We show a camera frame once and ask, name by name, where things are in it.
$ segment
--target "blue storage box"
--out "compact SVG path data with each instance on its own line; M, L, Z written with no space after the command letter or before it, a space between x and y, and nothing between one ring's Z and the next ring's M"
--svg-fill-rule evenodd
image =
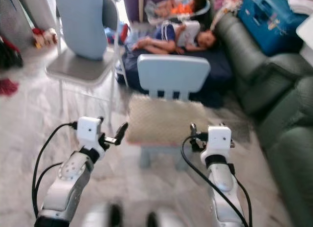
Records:
M300 50L295 30L308 16L293 13L287 0L244 0L238 16L267 56Z

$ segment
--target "woven mat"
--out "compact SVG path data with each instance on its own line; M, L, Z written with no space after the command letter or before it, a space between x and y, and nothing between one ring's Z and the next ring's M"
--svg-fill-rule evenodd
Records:
M211 124L200 103L142 95L132 97L128 122L128 142L141 145L181 145L190 135L190 123L202 132Z

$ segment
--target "green leather sofa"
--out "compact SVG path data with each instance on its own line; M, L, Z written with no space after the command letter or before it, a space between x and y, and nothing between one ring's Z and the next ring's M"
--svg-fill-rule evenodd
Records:
M249 115L264 114L298 79L313 75L312 66L299 54L264 55L244 24L231 14L218 22L216 34L232 65L236 94Z
M313 127L295 127L266 150L295 227L313 227Z
M294 226L313 227L313 67L295 53L264 55L231 14L216 34Z

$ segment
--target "dark blue mattress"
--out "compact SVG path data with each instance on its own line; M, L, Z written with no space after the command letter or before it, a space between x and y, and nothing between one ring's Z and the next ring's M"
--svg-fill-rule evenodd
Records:
M148 92L141 88L138 77L137 58L140 54L147 54L145 50L132 51L132 46L138 38L151 35L151 32L132 33L125 44L125 53L122 57L126 70L129 86L141 93ZM200 101L205 106L221 107L223 105L221 94L230 89L232 85L232 71L226 55L221 46L201 52L185 52L185 56L203 57L211 65L211 72L207 77L202 89L198 93L190 94L190 100ZM124 84L122 75L118 75L118 83Z

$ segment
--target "sleeping child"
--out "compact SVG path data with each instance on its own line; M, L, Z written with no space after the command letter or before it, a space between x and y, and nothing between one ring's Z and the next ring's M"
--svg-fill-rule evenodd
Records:
M164 0L155 4L147 1L145 12L154 17L166 18L171 14L191 14L206 6L206 0Z
M164 21L161 27L157 28L153 38L145 37L139 40L134 46L135 49L145 49L154 54L169 54L187 51L204 51L211 48L217 39L211 30L200 31L198 21L185 21L182 24Z

